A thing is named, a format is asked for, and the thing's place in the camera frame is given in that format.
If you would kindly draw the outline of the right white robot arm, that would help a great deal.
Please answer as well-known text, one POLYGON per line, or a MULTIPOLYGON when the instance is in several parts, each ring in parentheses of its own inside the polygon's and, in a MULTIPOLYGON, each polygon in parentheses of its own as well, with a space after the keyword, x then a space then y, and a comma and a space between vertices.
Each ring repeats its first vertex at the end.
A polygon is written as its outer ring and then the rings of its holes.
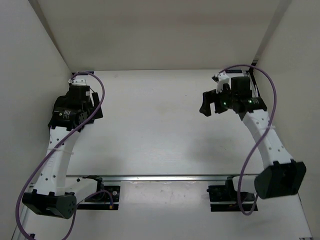
POLYGON ((257 144, 263 164, 263 171, 256 176, 232 177, 224 188, 226 197, 236 200, 243 192, 258 195, 261 199, 296 195, 307 168, 302 161, 296 162, 285 149, 270 123, 263 99, 253 96, 250 78, 220 73, 212 79, 217 87, 202 94, 200 113, 211 116, 211 104, 214 104, 216 114, 232 110, 239 115, 257 144))

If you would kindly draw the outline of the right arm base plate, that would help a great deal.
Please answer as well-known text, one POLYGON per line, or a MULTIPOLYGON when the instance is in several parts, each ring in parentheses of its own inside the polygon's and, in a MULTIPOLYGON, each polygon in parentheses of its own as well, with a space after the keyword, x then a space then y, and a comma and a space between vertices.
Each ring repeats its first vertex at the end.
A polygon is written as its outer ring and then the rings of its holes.
MULTIPOLYGON (((224 184, 215 183, 214 185, 209 185, 206 191, 209 195, 211 212, 241 212, 237 187, 231 177, 227 177, 224 184)), ((254 193, 247 191, 240 193, 242 208, 245 212, 251 210, 255 197, 254 193)))

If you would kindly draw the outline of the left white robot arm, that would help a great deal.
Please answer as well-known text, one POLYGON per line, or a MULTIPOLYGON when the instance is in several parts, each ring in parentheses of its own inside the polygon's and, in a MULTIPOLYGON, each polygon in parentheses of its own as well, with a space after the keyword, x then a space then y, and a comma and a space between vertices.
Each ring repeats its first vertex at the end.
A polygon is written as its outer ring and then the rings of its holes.
POLYGON ((69 86, 65 95, 54 103, 49 121, 50 140, 48 152, 51 156, 41 168, 32 192, 23 194, 22 203, 37 215, 69 219, 75 212, 76 197, 67 191, 66 174, 74 145, 80 130, 73 133, 63 143, 60 141, 93 112, 88 85, 69 86))

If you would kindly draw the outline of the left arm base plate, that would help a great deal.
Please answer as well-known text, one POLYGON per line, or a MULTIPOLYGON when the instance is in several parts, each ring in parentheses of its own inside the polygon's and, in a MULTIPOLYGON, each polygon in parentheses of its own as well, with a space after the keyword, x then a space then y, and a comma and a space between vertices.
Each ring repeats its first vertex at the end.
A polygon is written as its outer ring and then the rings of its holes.
POLYGON ((77 207, 78 210, 92 210, 92 211, 117 211, 120 203, 120 185, 105 185, 104 189, 112 196, 113 205, 110 202, 110 196, 107 193, 100 193, 86 199, 77 207))

